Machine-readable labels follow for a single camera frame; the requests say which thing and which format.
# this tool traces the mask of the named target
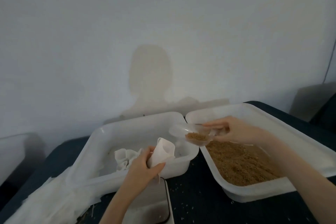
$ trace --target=dark fabric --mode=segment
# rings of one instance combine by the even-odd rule
[[[336,94],[310,120],[310,124],[336,133]]]
[[[268,112],[325,146],[336,150],[335,135],[313,126],[264,103],[250,104]],[[34,172],[16,195],[0,212],[0,223],[9,218],[29,194],[39,188],[50,176],[54,177],[71,166],[84,147],[88,137],[68,141],[58,146]],[[336,184],[336,177],[330,178]],[[213,178],[199,151],[190,162],[187,172],[167,180],[174,221],[179,223],[317,223],[297,192],[266,198],[249,203],[233,202]],[[114,193],[101,198],[102,202],[88,210],[81,223],[99,223]]]

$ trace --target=black tablecloth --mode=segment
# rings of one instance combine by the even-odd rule
[[[250,104],[268,112],[309,137],[336,151],[336,136],[305,121],[261,102]],[[16,195],[0,212],[4,223],[29,194],[49,177],[61,174],[71,166],[89,137],[67,141],[46,158]],[[336,176],[330,180],[336,184]],[[167,180],[175,223],[317,223],[297,192],[286,193],[249,203],[237,203],[226,196],[213,178],[201,151],[190,162],[187,172]],[[81,223],[98,223],[114,193],[101,198],[101,203],[88,210]]]

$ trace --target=white plastic tub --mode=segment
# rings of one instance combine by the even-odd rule
[[[253,105],[243,103],[197,110],[188,113],[185,119],[188,123],[203,123],[229,115],[270,131],[325,177],[336,175],[336,152]],[[215,180],[235,201],[249,202],[296,190],[286,177],[242,187],[230,184],[220,175],[205,146],[201,151]]]
[[[127,170],[116,172],[114,151],[120,148],[138,151],[149,145],[155,146],[159,137],[175,143],[176,138],[168,130],[175,123],[185,122],[180,113],[167,112],[97,128],[70,169],[66,178],[67,185],[74,188],[90,186],[97,196],[117,191]],[[197,146],[181,142],[175,148],[175,159],[166,163],[161,177],[167,179],[184,174],[198,151]]]

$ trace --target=left hand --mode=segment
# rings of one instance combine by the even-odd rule
[[[138,196],[158,173],[162,171],[166,163],[157,164],[155,167],[148,168],[147,160],[151,157],[155,147],[149,146],[143,153],[133,160],[128,173],[120,187],[126,193],[130,200]]]

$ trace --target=right hand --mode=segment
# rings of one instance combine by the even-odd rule
[[[233,116],[212,120],[202,125],[208,128],[225,129],[228,132],[227,134],[214,137],[215,141],[220,142],[233,142],[261,146],[265,142],[265,139],[272,136],[271,133],[266,130],[249,125]]]

